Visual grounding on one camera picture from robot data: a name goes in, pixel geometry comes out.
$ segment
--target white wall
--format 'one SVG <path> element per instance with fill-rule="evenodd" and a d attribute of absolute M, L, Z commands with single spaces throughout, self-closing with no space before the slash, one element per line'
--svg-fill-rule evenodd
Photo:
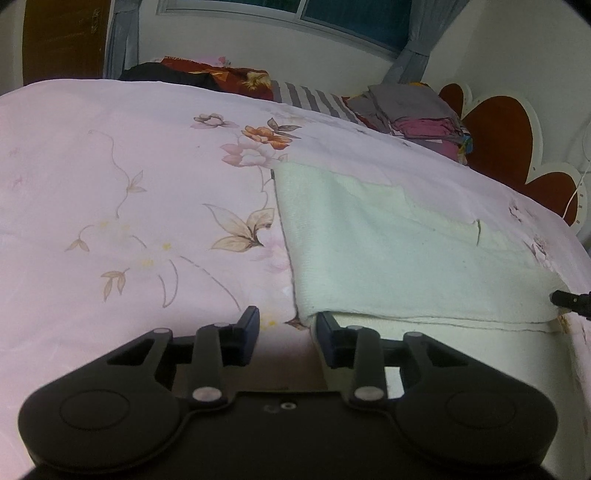
<path fill-rule="evenodd" d="M 478 23 L 485 0 L 472 0 L 433 52 L 425 78 L 453 77 Z M 354 95 L 379 83 L 392 61 L 312 33 L 204 15 L 156 15 L 158 0 L 140 12 L 140 61 L 165 55 L 225 55 L 236 67 L 264 69 L 272 78 L 338 95 Z"/>
<path fill-rule="evenodd" d="M 475 97 L 493 89 L 524 95 L 540 119 L 543 163 L 565 161 L 584 171 L 582 134 L 591 120 L 591 27 L 563 0 L 488 2 L 457 77 Z M 591 153 L 591 141 L 587 150 Z M 586 185 L 591 186 L 591 175 Z M 588 218 L 578 237 L 587 244 L 590 236 Z"/>
<path fill-rule="evenodd" d="M 435 91 L 456 78 L 489 0 L 470 0 L 431 53 L 423 81 Z"/>
<path fill-rule="evenodd" d="M 22 24 L 25 0 L 0 12 L 0 95 L 22 87 Z"/>

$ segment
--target gray cloth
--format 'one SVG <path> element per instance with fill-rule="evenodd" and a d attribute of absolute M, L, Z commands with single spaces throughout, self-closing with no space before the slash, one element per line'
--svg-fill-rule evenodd
<path fill-rule="evenodd" d="M 467 3 L 468 0 L 413 0 L 408 43 L 382 82 L 420 82 L 431 51 Z"/>
<path fill-rule="evenodd" d="M 371 85 L 369 91 L 350 98 L 348 105 L 386 134 L 390 133 L 390 123 L 403 117 L 450 118 L 460 129 L 459 118 L 451 107 L 424 86 L 400 83 Z"/>
<path fill-rule="evenodd" d="M 118 79 L 138 64 L 139 6 L 142 0 L 115 0 L 103 77 Z"/>

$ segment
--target white cable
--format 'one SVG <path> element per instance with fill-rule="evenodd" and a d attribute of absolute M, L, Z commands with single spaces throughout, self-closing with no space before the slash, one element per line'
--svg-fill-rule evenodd
<path fill-rule="evenodd" d="M 587 160 L 587 168 L 585 169 L 584 173 L 581 175 L 581 179 L 579 180 L 579 183 L 577 183 L 577 186 L 574 189 L 573 194 L 569 198 L 569 201 L 566 203 L 566 208 L 564 209 L 564 213 L 562 214 L 563 220 L 566 217 L 566 212 L 569 211 L 570 202 L 572 202 L 573 199 L 574 199 L 574 197 L 577 195 L 577 192 L 579 191 L 579 188 L 581 188 L 581 185 L 583 184 L 583 179 L 585 178 L 585 175 L 591 169 L 591 158 L 589 158 L 589 156 L 587 155 L 587 149 L 585 148 L 585 145 L 587 144 L 587 137 L 589 136 L 589 131 L 590 131 L 590 128 L 589 127 L 591 127 L 591 122 L 589 122 L 587 124 L 587 127 L 585 128 L 585 132 L 583 134 L 583 140 L 582 140 L 582 142 L 583 142 L 583 155 L 585 156 L 585 159 Z"/>

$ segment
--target pillow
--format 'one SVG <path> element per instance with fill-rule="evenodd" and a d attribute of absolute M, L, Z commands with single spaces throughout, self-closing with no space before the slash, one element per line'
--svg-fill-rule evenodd
<path fill-rule="evenodd" d="M 210 73 L 224 92 L 262 100 L 273 100 L 271 79 L 265 70 L 213 67 L 206 63 L 176 57 L 164 57 L 162 63 L 181 72 Z"/>

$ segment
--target orange flower print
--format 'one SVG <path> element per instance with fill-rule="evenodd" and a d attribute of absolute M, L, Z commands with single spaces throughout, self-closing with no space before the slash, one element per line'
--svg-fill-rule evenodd
<path fill-rule="evenodd" d="M 275 135 L 275 132 L 267 127 L 245 127 L 242 133 L 255 142 L 269 144 L 275 150 L 283 150 L 291 143 L 291 140 L 282 135 Z"/>

